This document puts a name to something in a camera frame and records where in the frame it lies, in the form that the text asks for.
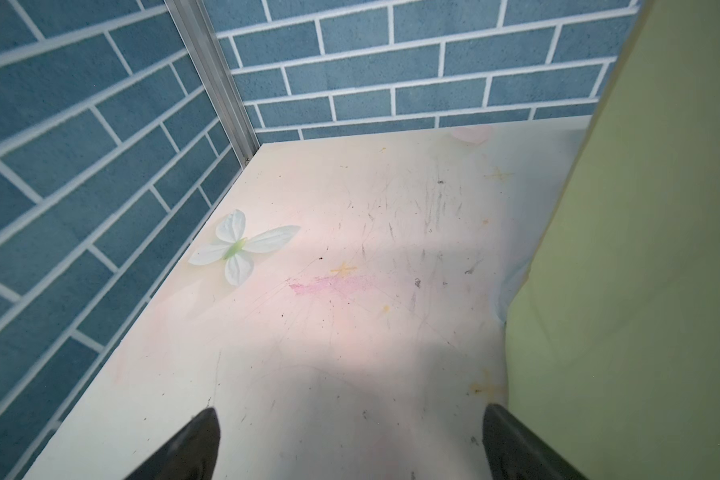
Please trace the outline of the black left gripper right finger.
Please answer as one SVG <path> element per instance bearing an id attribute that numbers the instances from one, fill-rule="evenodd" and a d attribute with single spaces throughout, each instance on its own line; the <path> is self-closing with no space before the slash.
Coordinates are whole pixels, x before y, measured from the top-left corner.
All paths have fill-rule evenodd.
<path id="1" fill-rule="evenodd" d="M 482 432 L 493 479 L 586 479 L 500 404 L 491 403 L 487 406 Z"/>

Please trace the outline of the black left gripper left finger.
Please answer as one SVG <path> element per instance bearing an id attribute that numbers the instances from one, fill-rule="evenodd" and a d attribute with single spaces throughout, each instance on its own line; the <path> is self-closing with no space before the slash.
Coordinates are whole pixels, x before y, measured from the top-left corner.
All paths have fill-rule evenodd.
<path id="1" fill-rule="evenodd" d="M 126 480 L 211 479 L 221 438 L 217 412 L 205 408 L 166 441 Z"/>

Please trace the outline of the green floral paper bag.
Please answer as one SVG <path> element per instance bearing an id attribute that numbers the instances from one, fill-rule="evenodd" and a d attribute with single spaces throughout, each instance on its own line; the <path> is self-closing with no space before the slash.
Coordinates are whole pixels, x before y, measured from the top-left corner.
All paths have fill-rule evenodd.
<path id="1" fill-rule="evenodd" d="M 720 479 L 720 1 L 647 1 L 506 323 L 509 409 L 590 479 Z"/>

